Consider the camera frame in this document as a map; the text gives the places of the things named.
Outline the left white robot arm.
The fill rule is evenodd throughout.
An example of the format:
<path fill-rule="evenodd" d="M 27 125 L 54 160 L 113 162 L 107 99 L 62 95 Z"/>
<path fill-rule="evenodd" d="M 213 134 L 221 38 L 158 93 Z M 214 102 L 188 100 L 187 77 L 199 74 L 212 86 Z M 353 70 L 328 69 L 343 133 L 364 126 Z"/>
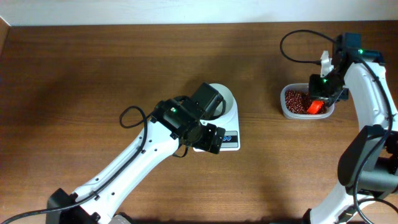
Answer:
<path fill-rule="evenodd" d="M 110 165 L 72 194 L 58 189 L 50 196 L 47 206 L 53 211 L 46 223 L 129 223 L 117 210 L 144 177 L 181 146 L 219 154 L 236 115 L 230 90 L 216 83 L 203 83 L 192 96 L 160 101 Z"/>

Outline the orange measuring scoop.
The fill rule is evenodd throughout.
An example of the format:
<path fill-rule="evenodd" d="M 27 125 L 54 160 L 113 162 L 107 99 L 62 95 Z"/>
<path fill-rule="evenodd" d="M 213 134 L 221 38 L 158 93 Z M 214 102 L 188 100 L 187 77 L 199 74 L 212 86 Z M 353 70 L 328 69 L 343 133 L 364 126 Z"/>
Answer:
<path fill-rule="evenodd" d="M 307 109 L 307 113 L 308 114 L 318 114 L 319 111 L 322 110 L 323 105 L 324 105 L 323 101 L 317 101 L 317 100 L 312 101 L 311 105 Z"/>

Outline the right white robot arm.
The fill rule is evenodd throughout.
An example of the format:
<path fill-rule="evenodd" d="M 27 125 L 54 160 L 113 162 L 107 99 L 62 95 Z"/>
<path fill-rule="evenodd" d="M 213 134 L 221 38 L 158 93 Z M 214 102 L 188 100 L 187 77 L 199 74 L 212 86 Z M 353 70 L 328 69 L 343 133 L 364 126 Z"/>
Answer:
<path fill-rule="evenodd" d="M 332 106 L 350 95 L 359 133 L 341 155 L 338 183 L 303 223 L 348 223 L 374 202 L 392 209 L 385 200 L 397 193 L 397 109 L 386 83 L 383 56 L 361 46 L 360 34 L 344 33 L 333 39 L 332 57 L 322 58 L 319 75 L 311 75 L 308 92 L 313 100 Z"/>

